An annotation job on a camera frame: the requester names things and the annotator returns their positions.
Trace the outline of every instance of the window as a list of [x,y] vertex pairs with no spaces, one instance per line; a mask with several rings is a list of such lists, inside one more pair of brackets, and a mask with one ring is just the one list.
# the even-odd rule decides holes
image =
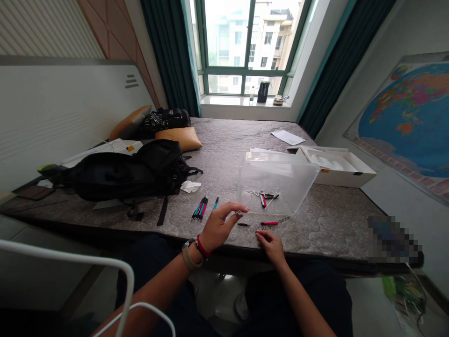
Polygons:
[[268,32],[265,33],[265,42],[264,44],[271,44],[271,38],[273,37],[273,33]]
[[256,45],[252,44],[249,46],[249,60],[248,62],[254,62],[254,53],[256,52]]
[[242,32],[235,32],[234,44],[242,44]]
[[304,1],[269,0],[266,7],[254,0],[189,0],[201,94],[248,95],[259,81],[270,81],[269,95],[288,93],[299,37],[318,0]]
[[277,37],[275,50],[279,50],[281,48],[283,37]]

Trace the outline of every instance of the black thermos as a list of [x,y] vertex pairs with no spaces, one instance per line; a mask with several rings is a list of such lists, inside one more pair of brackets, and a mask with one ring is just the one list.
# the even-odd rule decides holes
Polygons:
[[257,93],[257,102],[265,103],[267,101],[269,86],[270,81],[261,81],[261,86],[259,87],[259,92]]

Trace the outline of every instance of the mattress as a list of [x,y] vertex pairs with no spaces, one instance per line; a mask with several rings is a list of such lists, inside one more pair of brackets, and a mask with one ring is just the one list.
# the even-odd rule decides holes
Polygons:
[[[192,118],[192,126],[203,148],[189,152],[192,158],[187,163],[202,169],[204,174],[189,179],[202,185],[197,192],[188,194],[181,191],[179,195],[169,196],[162,226],[156,226],[162,199],[141,203],[145,216],[142,221],[133,221],[126,216],[126,206],[93,210],[94,203],[76,195],[66,195],[60,190],[41,201],[14,198],[2,205],[0,212],[74,225],[159,232],[188,239],[201,233],[217,196],[219,205],[236,199],[239,168],[246,151],[259,147],[287,152],[289,145],[271,135],[271,131],[286,130],[306,139],[304,145],[315,145],[300,126],[289,122]],[[190,221],[206,194],[210,203],[203,222]],[[286,252],[367,261],[367,217],[382,215],[382,211],[360,189],[313,184],[299,211],[272,231],[282,238]],[[258,248],[254,231],[261,229],[260,222],[281,218],[283,216],[247,214],[241,222],[251,226],[235,226],[226,244]]]

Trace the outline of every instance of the white headboard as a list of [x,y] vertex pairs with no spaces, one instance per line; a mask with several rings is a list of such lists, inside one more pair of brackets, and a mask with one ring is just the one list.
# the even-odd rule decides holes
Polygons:
[[0,57],[0,191],[107,139],[150,95],[133,62]]

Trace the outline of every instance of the tan cushion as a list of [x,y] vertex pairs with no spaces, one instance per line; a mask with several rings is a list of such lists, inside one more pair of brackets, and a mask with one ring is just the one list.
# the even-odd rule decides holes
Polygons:
[[162,130],[156,132],[155,138],[178,141],[181,145],[181,151],[194,150],[203,147],[196,135],[194,127]]
[[131,113],[111,131],[109,141],[117,138],[127,139],[139,128],[139,126],[144,122],[144,118],[148,116],[150,112],[151,105],[146,105]]

